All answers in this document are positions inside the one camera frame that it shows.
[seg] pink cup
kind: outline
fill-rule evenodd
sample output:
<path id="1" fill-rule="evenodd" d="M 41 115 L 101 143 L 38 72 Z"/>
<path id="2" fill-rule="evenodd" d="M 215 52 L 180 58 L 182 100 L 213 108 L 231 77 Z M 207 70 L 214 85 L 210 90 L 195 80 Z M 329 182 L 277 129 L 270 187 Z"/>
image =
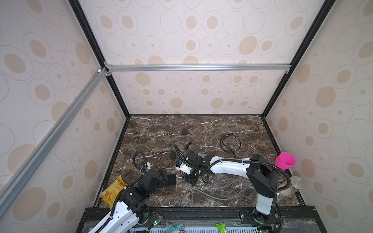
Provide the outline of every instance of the pink cup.
<path id="1" fill-rule="evenodd" d="M 294 156 L 286 152 L 282 152 L 275 161 L 275 165 L 283 170 L 291 168 L 296 163 L 297 161 L 295 160 Z"/>

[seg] green snack package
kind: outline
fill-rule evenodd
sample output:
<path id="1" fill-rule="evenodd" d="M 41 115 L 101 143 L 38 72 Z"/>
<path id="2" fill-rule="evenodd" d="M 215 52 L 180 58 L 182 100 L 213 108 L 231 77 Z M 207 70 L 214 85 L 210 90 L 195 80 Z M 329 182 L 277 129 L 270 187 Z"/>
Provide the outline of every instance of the green snack package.
<path id="1" fill-rule="evenodd" d="M 215 226 L 219 229 L 220 233 L 228 233 L 227 223 L 216 223 Z"/>

